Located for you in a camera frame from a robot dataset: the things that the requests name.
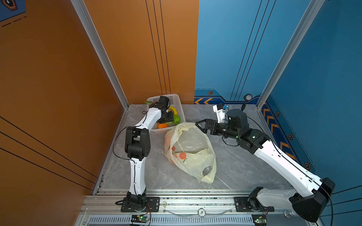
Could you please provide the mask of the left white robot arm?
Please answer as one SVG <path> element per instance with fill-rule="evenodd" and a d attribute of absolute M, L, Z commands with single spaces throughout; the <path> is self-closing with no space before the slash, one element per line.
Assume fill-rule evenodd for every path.
<path fill-rule="evenodd" d="M 146 208 L 145 164 L 151 151 L 150 130 L 157 123 L 173 122 L 174 113 L 169 107 L 170 99 L 160 96 L 140 122 L 126 129 L 125 152 L 131 165 L 130 189 L 122 204 L 126 210 L 143 211 Z"/>

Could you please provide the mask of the translucent printed plastic bag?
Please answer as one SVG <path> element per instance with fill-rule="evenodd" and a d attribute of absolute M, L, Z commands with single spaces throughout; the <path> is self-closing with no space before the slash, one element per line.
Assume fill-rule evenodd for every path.
<path fill-rule="evenodd" d="M 217 164 L 216 154 L 206 134 L 192 122 L 182 122 L 165 134 L 165 157 L 179 169 L 212 184 Z"/>

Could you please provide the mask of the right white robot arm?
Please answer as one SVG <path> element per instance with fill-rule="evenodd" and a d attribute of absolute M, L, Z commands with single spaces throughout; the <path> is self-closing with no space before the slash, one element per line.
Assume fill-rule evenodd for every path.
<path fill-rule="evenodd" d="M 290 190 L 255 188 L 248 196 L 250 209 L 281 208 L 294 211 L 308 222 L 317 223 L 326 205 L 332 202 L 335 183 L 305 169 L 277 147 L 262 130 L 251 128 L 242 110 L 232 109 L 218 120 L 204 119 L 195 125 L 203 133 L 235 139 L 238 146 L 269 164 L 292 185 Z"/>

